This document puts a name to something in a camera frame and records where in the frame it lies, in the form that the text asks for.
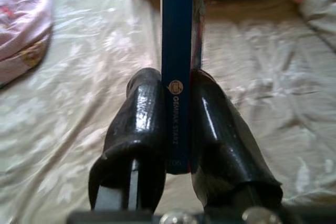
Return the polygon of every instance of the bedsheet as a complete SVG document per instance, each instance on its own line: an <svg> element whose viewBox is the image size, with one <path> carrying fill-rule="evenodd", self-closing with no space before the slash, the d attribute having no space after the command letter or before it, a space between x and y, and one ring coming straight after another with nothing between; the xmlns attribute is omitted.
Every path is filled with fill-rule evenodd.
<svg viewBox="0 0 336 224"><path fill-rule="evenodd" d="M53 15L45 60L1 90L0 223L89 209L89 169L128 80L160 68L160 0L53 0ZM284 204L334 205L336 55L292 0L208 0L203 55ZM168 175L157 212L173 208L202 210L190 175Z"/></svg>

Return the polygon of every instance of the pink fabric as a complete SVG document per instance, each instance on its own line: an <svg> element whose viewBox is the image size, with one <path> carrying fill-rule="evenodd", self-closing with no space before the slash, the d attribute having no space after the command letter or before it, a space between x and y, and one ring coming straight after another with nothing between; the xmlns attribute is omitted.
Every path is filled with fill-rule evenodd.
<svg viewBox="0 0 336 224"><path fill-rule="evenodd" d="M51 0L0 0L0 84L37 65L51 31Z"/></svg>

